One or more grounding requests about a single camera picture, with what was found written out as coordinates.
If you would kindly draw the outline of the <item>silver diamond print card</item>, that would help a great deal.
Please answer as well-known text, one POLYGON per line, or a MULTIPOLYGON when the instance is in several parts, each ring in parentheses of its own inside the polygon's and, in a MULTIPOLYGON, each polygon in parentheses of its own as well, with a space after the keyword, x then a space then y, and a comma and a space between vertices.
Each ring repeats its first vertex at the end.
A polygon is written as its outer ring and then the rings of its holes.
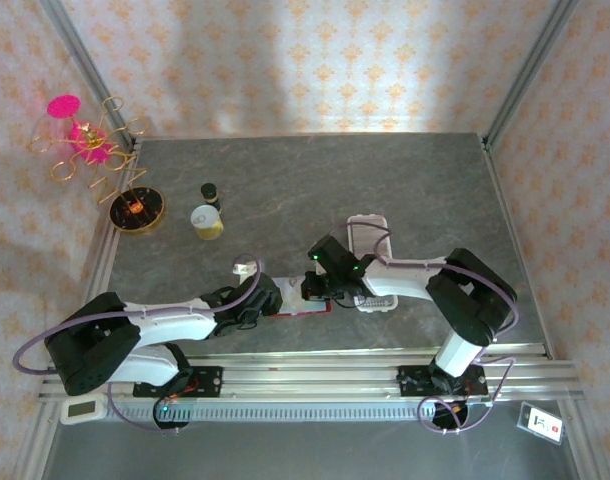
POLYGON ((280 278, 280 290, 284 303, 296 304, 303 301, 303 276, 280 278))

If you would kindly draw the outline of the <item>red leather card holder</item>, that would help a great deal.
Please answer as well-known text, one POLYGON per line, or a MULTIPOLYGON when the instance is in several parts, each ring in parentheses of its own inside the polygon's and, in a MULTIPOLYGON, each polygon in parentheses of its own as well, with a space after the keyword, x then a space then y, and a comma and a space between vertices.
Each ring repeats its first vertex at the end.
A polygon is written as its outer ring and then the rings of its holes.
MULTIPOLYGON (((274 277, 274 283, 280 289, 280 278, 284 277, 274 277)), ((325 301, 311 301, 304 300, 302 302, 298 302, 296 304, 282 304, 281 310, 278 314, 274 314, 274 317, 289 317, 289 316, 302 316, 302 315, 312 315, 312 314, 325 314, 329 313, 332 310, 332 306, 329 302, 325 301)))

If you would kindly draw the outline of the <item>gold tin can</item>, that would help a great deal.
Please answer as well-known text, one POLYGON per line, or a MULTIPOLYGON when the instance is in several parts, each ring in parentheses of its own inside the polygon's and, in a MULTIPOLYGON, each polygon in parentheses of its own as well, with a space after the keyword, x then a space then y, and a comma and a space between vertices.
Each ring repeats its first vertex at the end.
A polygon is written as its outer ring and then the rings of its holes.
POLYGON ((211 205, 196 207, 190 215, 190 222, 197 236, 207 241, 217 239, 224 230, 218 210, 211 205))

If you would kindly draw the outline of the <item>small black bottle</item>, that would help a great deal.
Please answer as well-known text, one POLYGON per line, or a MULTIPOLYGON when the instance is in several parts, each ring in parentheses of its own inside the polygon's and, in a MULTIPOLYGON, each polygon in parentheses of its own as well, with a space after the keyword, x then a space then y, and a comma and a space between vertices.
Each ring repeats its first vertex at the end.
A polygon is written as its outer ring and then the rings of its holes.
POLYGON ((218 212, 221 212, 221 203, 217 187, 213 183, 204 183, 200 187, 204 201, 214 207, 218 212))

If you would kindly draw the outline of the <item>white digital display unit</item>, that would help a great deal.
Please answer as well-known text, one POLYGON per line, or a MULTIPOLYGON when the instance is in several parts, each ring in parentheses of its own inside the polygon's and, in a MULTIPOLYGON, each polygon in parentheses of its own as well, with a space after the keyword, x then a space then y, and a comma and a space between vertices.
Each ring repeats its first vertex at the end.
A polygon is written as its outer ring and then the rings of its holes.
POLYGON ((62 402, 60 422, 63 425, 75 425, 102 420, 107 411, 107 398, 103 393, 70 397, 62 402))

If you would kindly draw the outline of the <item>white badge with red mark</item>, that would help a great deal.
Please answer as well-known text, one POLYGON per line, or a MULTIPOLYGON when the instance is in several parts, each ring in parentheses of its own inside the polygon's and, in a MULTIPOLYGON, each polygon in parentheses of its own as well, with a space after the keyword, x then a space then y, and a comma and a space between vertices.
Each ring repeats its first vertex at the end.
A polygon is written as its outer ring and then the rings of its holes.
POLYGON ((552 444, 562 444, 563 420, 533 404, 521 403, 517 427, 552 444))

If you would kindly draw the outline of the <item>pink disc decoration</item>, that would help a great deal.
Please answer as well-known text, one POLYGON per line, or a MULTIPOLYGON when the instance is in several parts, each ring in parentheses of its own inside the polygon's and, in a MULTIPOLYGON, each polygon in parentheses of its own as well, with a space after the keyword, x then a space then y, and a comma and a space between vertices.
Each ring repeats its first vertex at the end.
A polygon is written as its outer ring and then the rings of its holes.
POLYGON ((82 154, 87 164, 102 164, 110 157, 112 145, 107 134, 97 125, 77 118, 81 100, 71 94, 52 99, 47 106, 47 114, 57 120, 70 120, 71 128, 65 140, 75 153, 82 154))

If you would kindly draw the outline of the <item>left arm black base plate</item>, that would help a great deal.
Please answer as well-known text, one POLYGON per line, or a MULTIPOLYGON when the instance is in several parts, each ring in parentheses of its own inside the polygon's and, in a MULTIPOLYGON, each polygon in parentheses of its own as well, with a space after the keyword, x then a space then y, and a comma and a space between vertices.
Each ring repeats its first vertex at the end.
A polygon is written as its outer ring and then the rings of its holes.
POLYGON ((218 398, 222 387, 223 368, 219 366, 190 366, 162 386, 137 383, 135 398, 218 398))

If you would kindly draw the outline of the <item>aluminium mounting rail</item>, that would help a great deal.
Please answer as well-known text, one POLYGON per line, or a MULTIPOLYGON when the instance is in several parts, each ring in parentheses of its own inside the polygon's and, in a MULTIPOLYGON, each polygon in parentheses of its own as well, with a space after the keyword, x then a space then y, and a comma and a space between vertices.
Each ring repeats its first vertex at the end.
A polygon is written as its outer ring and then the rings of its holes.
MULTIPOLYGON (((194 356, 223 369, 221 398, 242 401, 376 401, 400 398, 397 369, 426 365, 432 349, 376 349, 194 356)), ((539 344, 497 345, 485 358, 485 380, 499 401, 582 399, 574 364, 551 360, 539 344)))

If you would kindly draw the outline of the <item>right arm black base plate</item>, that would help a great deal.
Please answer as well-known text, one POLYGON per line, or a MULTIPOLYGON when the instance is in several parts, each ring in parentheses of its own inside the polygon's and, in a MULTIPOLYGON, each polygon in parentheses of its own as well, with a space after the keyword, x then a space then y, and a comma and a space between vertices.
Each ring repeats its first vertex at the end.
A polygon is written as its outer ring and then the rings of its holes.
POLYGON ((402 365, 398 367, 396 381, 402 397, 427 396, 487 396, 489 389, 484 369, 470 365, 459 377, 451 377, 429 366, 402 365))

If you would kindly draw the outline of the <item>aluminium frame post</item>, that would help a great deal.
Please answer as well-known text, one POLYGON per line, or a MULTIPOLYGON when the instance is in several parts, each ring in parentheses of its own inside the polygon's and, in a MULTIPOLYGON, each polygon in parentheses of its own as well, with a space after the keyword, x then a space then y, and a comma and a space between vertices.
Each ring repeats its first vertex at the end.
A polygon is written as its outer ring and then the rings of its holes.
POLYGON ((485 151, 491 152, 500 141, 578 3, 579 0, 556 0, 552 12, 536 37, 487 133, 481 137, 485 151))
MULTIPOLYGON (((61 0, 38 0, 38 3, 72 56, 95 99, 102 106, 103 102, 109 99, 112 94, 107 88, 64 4, 61 0)), ((119 128, 126 126, 126 121, 118 110, 110 111, 106 114, 106 118, 111 127, 119 128)), ((129 152, 133 150, 136 142, 134 137, 127 133, 127 130, 118 132, 117 141, 129 152)))

